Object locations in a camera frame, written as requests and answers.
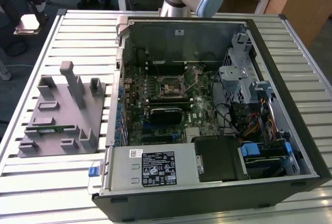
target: warning label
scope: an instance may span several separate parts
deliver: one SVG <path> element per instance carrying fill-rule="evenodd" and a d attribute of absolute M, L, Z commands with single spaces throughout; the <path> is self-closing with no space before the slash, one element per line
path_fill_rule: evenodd
<path fill-rule="evenodd" d="M 173 151 L 142 154 L 143 187 L 176 185 Z"/>

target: blue latch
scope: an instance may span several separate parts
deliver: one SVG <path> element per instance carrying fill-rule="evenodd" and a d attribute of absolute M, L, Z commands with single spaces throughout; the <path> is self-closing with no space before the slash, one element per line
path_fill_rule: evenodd
<path fill-rule="evenodd" d="M 255 143 L 247 143 L 241 147 L 242 156 L 259 156 L 260 152 L 258 149 L 258 145 Z"/>
<path fill-rule="evenodd" d="M 285 143 L 285 147 L 286 147 L 288 154 L 292 153 L 293 150 L 292 150 L 291 144 L 289 142 Z"/>
<path fill-rule="evenodd" d="M 90 167 L 88 175 L 89 177 L 99 176 L 99 167 Z"/>

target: aluminum table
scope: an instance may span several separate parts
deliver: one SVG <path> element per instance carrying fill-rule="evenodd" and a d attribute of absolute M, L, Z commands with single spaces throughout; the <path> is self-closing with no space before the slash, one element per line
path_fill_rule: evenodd
<path fill-rule="evenodd" d="M 102 160 L 105 151 L 112 74 L 119 15 L 156 16 L 156 12 L 78 11 L 58 15 L 27 82 L 7 132 L 0 144 L 0 223 L 107 224 L 110 221 L 93 204 L 87 192 L 88 168 Z M 216 17 L 252 18 L 308 125 L 325 162 L 332 169 L 332 87 L 287 20 L 277 15 L 220 14 Z M 18 145 L 30 120 L 41 75 L 60 75 L 62 61 L 73 61 L 83 82 L 98 76 L 107 84 L 99 137 L 99 152 L 90 155 L 18 158 Z M 94 180 L 98 190 L 100 181 Z M 274 207 L 245 209 L 142 223 L 331 223 L 332 181 L 298 193 Z"/>

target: motherboard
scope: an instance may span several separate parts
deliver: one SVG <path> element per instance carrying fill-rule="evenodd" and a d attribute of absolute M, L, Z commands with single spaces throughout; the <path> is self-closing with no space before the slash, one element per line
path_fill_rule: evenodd
<path fill-rule="evenodd" d="M 219 135 L 211 102 L 212 71 L 203 64 L 125 67 L 128 145 L 190 143 Z"/>

